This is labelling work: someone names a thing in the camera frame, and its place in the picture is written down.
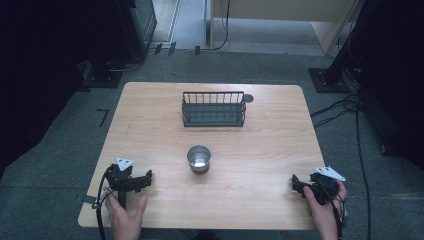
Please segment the dark equipment cabinet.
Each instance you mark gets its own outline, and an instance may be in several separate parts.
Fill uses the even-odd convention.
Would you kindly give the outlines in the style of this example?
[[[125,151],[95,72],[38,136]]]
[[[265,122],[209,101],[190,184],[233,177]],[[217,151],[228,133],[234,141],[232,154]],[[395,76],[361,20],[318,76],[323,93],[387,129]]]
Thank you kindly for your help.
[[[124,49],[132,61],[143,60],[157,26],[152,0],[117,0]]]

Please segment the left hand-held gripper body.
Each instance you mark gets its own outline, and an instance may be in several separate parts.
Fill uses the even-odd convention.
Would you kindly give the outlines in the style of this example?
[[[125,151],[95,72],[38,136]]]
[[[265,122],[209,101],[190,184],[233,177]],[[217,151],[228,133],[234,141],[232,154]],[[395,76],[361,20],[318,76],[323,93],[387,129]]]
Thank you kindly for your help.
[[[106,170],[106,179],[112,191],[118,192],[118,202],[126,208],[127,193],[134,191],[137,184],[147,183],[146,177],[132,177],[133,160],[117,157]]]

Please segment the shiny metal cup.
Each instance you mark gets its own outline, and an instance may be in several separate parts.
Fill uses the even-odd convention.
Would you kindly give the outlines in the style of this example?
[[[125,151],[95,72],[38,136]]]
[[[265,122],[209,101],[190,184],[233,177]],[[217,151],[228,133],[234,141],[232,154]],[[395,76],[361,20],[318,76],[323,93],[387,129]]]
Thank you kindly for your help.
[[[205,174],[210,167],[211,152],[204,145],[192,146],[187,152],[187,161],[194,174]]]

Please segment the person's right hand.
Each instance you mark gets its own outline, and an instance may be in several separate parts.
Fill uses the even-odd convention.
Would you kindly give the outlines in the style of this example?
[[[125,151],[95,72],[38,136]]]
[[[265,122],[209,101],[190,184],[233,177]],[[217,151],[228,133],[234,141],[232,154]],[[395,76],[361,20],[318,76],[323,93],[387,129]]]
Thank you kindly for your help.
[[[342,229],[340,219],[344,216],[344,202],[347,190],[342,181],[337,181],[339,192],[332,203],[320,205],[309,187],[304,187],[309,213],[319,232],[320,240],[339,240],[339,230]]]

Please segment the black stand with base plate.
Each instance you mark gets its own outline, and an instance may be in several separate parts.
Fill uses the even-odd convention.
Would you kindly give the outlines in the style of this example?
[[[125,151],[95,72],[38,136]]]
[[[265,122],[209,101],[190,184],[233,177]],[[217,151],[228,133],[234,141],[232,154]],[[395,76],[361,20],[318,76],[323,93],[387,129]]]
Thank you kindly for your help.
[[[309,68],[308,72],[318,93],[349,93],[350,87],[343,77],[349,62],[354,26],[366,0],[346,0],[341,16],[330,22],[312,22],[312,28],[325,54],[334,54],[329,67]]]

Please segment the light wooden board furniture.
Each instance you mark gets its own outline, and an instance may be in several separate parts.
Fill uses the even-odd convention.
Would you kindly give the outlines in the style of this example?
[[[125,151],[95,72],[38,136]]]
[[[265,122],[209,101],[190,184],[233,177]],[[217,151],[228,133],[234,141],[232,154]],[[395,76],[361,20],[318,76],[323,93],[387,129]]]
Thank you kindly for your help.
[[[215,47],[214,20],[225,18],[310,22],[322,52],[328,54],[360,0],[206,0],[209,47]]]

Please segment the person's left hand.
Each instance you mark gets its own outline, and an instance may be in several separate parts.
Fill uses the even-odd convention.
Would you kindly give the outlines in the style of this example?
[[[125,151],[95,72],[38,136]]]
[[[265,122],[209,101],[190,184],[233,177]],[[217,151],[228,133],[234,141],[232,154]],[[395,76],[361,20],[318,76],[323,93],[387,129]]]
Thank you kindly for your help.
[[[140,198],[134,213],[128,213],[113,194],[106,198],[105,204],[109,212],[113,239],[138,240],[141,234],[143,215],[147,207],[147,198]]]

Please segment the black stand with square base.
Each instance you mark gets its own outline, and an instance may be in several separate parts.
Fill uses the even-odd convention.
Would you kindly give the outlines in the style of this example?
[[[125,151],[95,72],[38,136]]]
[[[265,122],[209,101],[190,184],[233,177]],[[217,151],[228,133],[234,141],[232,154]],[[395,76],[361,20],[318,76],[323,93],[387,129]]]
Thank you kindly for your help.
[[[111,69],[106,61],[98,54],[91,52],[88,55],[88,62],[91,64],[87,76],[84,79],[83,87],[86,88],[117,88],[122,77],[121,71]]]

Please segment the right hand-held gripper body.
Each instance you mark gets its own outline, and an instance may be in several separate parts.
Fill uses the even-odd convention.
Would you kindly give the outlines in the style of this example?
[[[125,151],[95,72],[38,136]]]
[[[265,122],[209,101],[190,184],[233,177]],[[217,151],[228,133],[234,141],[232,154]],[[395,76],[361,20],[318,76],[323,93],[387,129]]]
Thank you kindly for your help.
[[[310,175],[309,188],[316,201],[324,205],[332,200],[339,192],[337,181],[344,182],[346,178],[331,166],[316,167]]]

